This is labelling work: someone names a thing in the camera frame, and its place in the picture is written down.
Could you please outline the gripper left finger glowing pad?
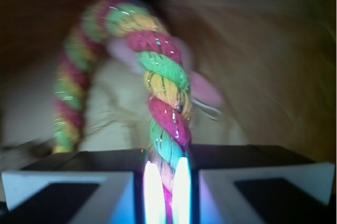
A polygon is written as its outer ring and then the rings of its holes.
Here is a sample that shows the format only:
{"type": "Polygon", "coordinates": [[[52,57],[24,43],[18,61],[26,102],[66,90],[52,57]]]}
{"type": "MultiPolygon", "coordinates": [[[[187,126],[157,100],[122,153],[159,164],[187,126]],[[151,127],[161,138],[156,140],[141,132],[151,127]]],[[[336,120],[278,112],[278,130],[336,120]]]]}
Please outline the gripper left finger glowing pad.
{"type": "Polygon", "coordinates": [[[2,173],[1,223],[164,223],[158,174],[140,149],[57,153],[2,173]]]}

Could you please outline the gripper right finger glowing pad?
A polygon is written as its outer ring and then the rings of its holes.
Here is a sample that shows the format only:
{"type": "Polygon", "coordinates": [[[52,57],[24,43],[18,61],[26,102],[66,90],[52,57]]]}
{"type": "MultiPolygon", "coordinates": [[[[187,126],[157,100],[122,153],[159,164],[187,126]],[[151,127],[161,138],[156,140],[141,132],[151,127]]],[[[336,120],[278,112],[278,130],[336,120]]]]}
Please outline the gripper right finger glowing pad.
{"type": "Polygon", "coordinates": [[[335,165],[276,145],[194,144],[174,223],[336,223],[335,165]]]}

